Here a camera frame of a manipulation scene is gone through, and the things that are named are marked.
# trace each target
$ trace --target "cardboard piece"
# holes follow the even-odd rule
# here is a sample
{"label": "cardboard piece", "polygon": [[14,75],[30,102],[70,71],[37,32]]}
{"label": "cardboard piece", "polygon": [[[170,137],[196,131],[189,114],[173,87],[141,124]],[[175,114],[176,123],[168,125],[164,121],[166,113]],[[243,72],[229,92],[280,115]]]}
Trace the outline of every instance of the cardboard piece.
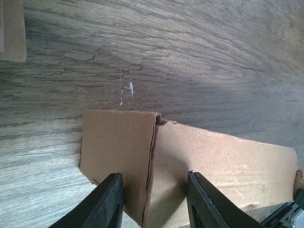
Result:
{"label": "cardboard piece", "polygon": [[4,51],[0,60],[25,62],[27,59],[23,0],[2,0]]}
{"label": "cardboard piece", "polygon": [[186,181],[200,172],[244,211],[293,201],[295,151],[164,121],[158,113],[86,110],[81,172],[121,172],[125,211],[145,228],[189,224]]}
{"label": "cardboard piece", "polygon": [[0,0],[0,52],[4,52],[4,27],[3,27],[3,7]]}

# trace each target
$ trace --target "laminate flooring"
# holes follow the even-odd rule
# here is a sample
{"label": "laminate flooring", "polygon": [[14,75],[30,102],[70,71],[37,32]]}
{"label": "laminate flooring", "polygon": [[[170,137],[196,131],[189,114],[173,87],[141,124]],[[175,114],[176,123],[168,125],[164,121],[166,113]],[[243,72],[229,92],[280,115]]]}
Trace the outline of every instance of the laminate flooring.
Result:
{"label": "laminate flooring", "polygon": [[1,228],[48,227],[92,191],[88,108],[158,111],[304,165],[303,0],[25,0],[24,17],[26,63],[0,62]]}

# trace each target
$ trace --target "corrugated cardboard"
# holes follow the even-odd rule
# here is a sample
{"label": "corrugated cardboard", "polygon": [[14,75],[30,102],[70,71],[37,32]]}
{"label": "corrugated cardboard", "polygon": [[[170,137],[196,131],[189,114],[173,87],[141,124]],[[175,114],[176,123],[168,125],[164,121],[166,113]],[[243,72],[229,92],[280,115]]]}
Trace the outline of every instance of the corrugated cardboard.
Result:
{"label": "corrugated cardboard", "polygon": [[23,0],[2,0],[4,51],[1,60],[25,62],[27,59]]}
{"label": "corrugated cardboard", "polygon": [[83,113],[81,172],[96,184],[121,172],[125,211],[145,228],[189,224],[190,170],[248,211],[293,201],[297,169],[293,149],[163,121],[158,113]]}

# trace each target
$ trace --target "cardboard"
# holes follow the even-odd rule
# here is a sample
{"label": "cardboard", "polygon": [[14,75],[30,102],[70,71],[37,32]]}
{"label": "cardboard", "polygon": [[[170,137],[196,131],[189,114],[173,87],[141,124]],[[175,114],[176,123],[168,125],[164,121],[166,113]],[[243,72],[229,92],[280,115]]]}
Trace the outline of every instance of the cardboard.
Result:
{"label": "cardboard", "polygon": [[3,7],[0,0],[0,52],[4,52],[4,27],[3,27]]}
{"label": "cardboard", "polygon": [[84,111],[80,170],[95,184],[121,172],[125,211],[145,228],[189,224],[190,170],[204,175],[243,211],[293,201],[303,180],[291,148],[164,121],[147,112]]}
{"label": "cardboard", "polygon": [[25,62],[27,59],[23,0],[2,0],[4,50],[0,60]]}

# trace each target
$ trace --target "cardboard flap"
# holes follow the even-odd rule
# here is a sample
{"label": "cardboard flap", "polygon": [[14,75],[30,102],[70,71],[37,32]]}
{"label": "cardboard flap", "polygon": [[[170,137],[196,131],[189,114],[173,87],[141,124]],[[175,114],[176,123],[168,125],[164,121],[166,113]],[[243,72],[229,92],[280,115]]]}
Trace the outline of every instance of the cardboard flap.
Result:
{"label": "cardboard flap", "polygon": [[189,224],[185,191],[190,170],[244,211],[293,201],[294,149],[176,122],[157,126],[156,132],[143,227]]}
{"label": "cardboard flap", "polygon": [[95,184],[121,172],[126,213],[142,223],[158,113],[85,110],[81,172]]}
{"label": "cardboard flap", "polygon": [[1,60],[25,62],[27,47],[23,16],[23,0],[2,0],[4,51]]}

